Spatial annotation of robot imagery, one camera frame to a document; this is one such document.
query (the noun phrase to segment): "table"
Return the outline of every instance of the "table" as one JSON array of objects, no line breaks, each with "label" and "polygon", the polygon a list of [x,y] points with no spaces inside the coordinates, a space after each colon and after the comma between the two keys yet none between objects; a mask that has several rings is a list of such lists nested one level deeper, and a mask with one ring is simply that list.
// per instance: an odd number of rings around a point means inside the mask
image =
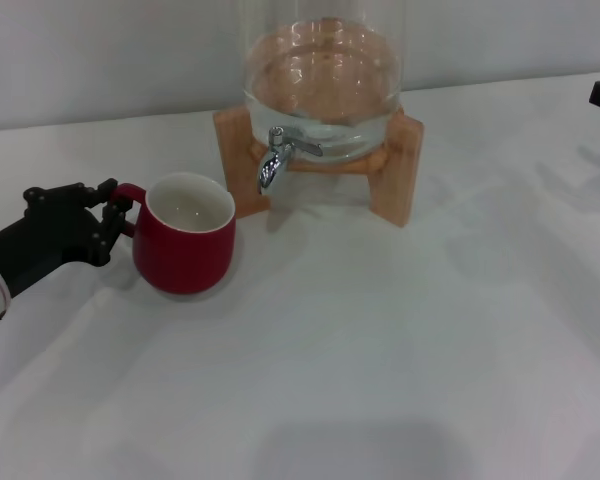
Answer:
[{"label": "table", "polygon": [[[364,179],[288,177],[211,292],[121,241],[0,324],[0,480],[600,479],[600,74],[404,94],[412,224]],[[222,180],[210,113],[0,132],[32,185]]]}]

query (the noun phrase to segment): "robotic hand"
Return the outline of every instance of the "robotic hand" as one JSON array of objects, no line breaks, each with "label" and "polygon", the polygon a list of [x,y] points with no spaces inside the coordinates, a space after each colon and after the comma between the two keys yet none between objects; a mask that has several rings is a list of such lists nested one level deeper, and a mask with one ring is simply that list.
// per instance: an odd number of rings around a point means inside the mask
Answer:
[{"label": "robotic hand", "polygon": [[[97,190],[83,184],[24,192],[24,218],[0,232],[0,320],[11,299],[61,265],[109,263],[110,252],[123,233],[132,202],[110,202],[118,182],[109,179]],[[107,205],[102,222],[88,209]]]}]

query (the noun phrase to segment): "glass water dispenser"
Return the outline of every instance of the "glass water dispenser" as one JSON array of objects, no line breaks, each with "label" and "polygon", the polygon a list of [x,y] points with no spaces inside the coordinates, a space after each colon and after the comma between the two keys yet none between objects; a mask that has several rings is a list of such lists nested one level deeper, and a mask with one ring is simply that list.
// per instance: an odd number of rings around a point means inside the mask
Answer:
[{"label": "glass water dispenser", "polygon": [[253,135],[271,150],[262,190],[285,151],[340,163],[378,148],[400,108],[405,0],[239,2]]}]

